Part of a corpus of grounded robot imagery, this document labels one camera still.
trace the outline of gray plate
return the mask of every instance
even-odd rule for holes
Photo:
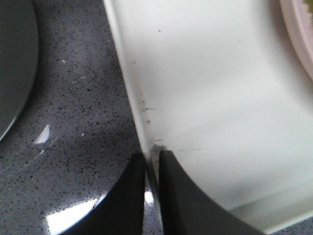
[[[38,31],[29,0],[0,0],[0,140],[21,112],[38,62]]]

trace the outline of speckled countertop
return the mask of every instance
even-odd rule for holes
[[[0,143],[0,235],[50,234],[47,216],[105,196],[140,151],[102,1],[32,2],[38,72]],[[313,234],[312,225],[309,219],[276,234]],[[151,201],[143,231],[162,234]]]

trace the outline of gray quartz countertop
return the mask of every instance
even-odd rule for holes
[[[54,233],[50,215],[103,198],[140,151],[102,1],[32,3],[38,71],[0,143],[0,235]],[[161,235],[148,183],[146,195],[143,234]],[[313,234],[312,224],[276,234]]]

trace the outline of white plastic surface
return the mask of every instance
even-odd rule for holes
[[[313,215],[313,82],[277,0],[105,0],[142,151],[265,233]]]

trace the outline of white plastic tray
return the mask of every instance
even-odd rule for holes
[[[104,0],[142,151],[265,233],[313,215],[313,82],[277,0]]]

